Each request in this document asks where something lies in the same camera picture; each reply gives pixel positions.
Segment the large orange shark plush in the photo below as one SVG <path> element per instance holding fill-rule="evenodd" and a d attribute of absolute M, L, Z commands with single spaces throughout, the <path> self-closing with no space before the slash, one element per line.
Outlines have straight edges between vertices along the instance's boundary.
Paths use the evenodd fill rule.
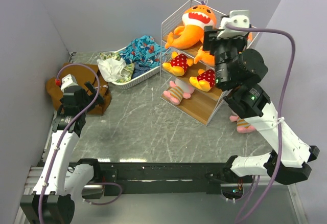
<path fill-rule="evenodd" d="M 165 48 L 174 47 L 180 50 L 191 48 L 199 41 L 203 42 L 204 28 L 214 27 L 217 23 L 213 10 L 206 1 L 191 6 L 182 15 L 182 26 L 178 26 L 167 36 Z"/>

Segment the pink frog plush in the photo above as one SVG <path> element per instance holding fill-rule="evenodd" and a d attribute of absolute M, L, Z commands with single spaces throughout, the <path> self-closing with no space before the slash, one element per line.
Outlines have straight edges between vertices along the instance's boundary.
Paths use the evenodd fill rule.
<path fill-rule="evenodd" d="M 195 88 L 180 79 L 169 82 L 169 89 L 163 92 L 163 96 L 172 104 L 179 105 L 183 99 L 189 99 Z"/>
<path fill-rule="evenodd" d="M 238 133 L 251 133 L 255 131 L 255 127 L 247 123 L 244 119 L 239 116 L 231 115 L 229 117 L 231 122 L 236 122 Z"/>

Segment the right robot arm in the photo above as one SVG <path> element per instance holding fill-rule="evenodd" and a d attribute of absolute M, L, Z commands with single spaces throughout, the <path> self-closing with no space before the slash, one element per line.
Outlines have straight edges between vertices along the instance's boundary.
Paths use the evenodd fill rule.
<path fill-rule="evenodd" d="M 204 28 L 203 49 L 215 58 L 215 86 L 228 91 L 224 101 L 241 119 L 252 125 L 272 147 L 259 156 L 231 156 L 220 172 L 227 183 L 250 175 L 267 175 L 272 182 L 291 185 L 306 181 L 319 148 L 303 142 L 285 122 L 280 106 L 274 106 L 260 82 L 268 72 L 261 54 L 245 47 L 257 28 Z"/>

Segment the white laundry basket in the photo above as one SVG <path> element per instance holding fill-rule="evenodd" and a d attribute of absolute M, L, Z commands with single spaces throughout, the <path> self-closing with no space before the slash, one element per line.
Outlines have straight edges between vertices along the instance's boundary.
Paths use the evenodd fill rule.
<path fill-rule="evenodd" d="M 129 80 L 128 82 L 124 82 L 124 83 L 112 82 L 112 84 L 118 86 L 120 89 L 129 89 L 158 73 L 160 74 L 160 72 L 161 72 L 161 66 L 158 66 L 137 76 L 136 78 Z"/>

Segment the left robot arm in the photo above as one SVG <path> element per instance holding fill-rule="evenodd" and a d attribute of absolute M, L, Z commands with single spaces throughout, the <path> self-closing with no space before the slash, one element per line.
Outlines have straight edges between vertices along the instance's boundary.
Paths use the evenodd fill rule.
<path fill-rule="evenodd" d="M 32 192 L 20 201 L 29 223 L 71 223 L 84 186 L 96 184 L 102 177 L 96 159 L 80 160 L 73 173 L 66 175 L 87 112 L 104 103 L 98 87 L 89 81 L 84 84 L 86 89 L 74 82 L 61 85 L 63 98 L 52 122 L 48 157 Z"/>

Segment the blue patterned cloth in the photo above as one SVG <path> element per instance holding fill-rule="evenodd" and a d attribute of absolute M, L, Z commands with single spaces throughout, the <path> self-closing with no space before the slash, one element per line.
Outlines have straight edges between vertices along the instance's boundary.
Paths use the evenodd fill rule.
<path fill-rule="evenodd" d="M 160 54 L 163 49 L 152 36 L 144 35 L 134 39 L 119 51 L 119 55 L 127 65 L 134 65 L 131 77 L 134 79 L 160 65 Z"/>

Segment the brown garment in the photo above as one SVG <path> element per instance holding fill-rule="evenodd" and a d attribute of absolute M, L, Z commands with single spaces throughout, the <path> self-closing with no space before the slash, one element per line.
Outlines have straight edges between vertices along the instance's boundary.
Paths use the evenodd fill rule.
<path fill-rule="evenodd" d="M 85 82 L 89 81 L 96 89 L 98 88 L 98 82 L 95 78 L 95 75 L 89 69 L 81 67 L 79 65 L 71 65 L 69 63 L 65 63 L 63 66 L 66 65 L 68 65 L 69 67 L 65 68 L 62 71 L 62 73 L 60 74 L 60 79 L 62 79 L 68 74 L 73 75 L 76 78 L 78 85 L 83 87 L 88 95 L 91 95 L 91 92 L 84 85 Z M 94 109 L 89 111 L 87 114 L 103 115 L 111 103 L 111 93 L 108 87 L 108 83 L 102 77 L 102 74 L 100 73 L 97 65 L 94 64 L 85 64 L 85 65 L 90 67 L 92 70 L 94 70 L 97 73 L 97 76 L 99 77 L 99 81 L 100 81 L 99 95 L 101 95 L 104 98 L 103 104 L 98 104 L 97 106 L 95 106 Z M 63 92 L 61 91 L 60 87 L 56 85 L 55 78 L 56 77 L 53 77 L 46 82 L 45 89 L 47 93 L 51 96 L 54 109 L 58 110 L 59 106 L 61 105 L 60 99 L 63 98 Z"/>

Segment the yellow frog plush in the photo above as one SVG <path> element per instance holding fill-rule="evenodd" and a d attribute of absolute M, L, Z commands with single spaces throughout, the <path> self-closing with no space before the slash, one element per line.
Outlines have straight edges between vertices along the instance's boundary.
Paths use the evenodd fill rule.
<path fill-rule="evenodd" d="M 194 60 L 188 58 L 187 55 L 173 52 L 172 59 L 163 63 L 162 67 L 174 76 L 183 76 L 193 64 Z"/>
<path fill-rule="evenodd" d="M 198 70 L 198 76 L 190 77 L 189 82 L 192 86 L 204 92 L 209 92 L 215 85 L 215 72 L 212 69 Z"/>

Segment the white green cloth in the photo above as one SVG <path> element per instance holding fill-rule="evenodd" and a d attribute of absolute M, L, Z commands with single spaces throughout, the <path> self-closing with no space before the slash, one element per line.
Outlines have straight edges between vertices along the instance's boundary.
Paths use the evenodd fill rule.
<path fill-rule="evenodd" d="M 135 64 L 127 64 L 119 53 L 100 53 L 97 59 L 99 71 L 107 82 L 125 83 L 132 79 Z"/>

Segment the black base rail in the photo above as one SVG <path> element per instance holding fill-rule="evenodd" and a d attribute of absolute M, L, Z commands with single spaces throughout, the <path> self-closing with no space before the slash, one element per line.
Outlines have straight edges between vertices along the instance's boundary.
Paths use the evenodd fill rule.
<path fill-rule="evenodd" d="M 251 183 L 223 163 L 104 163 L 88 159 L 94 170 L 92 183 L 106 183 L 105 196 L 122 194 L 198 193 L 220 194 L 221 185 Z"/>

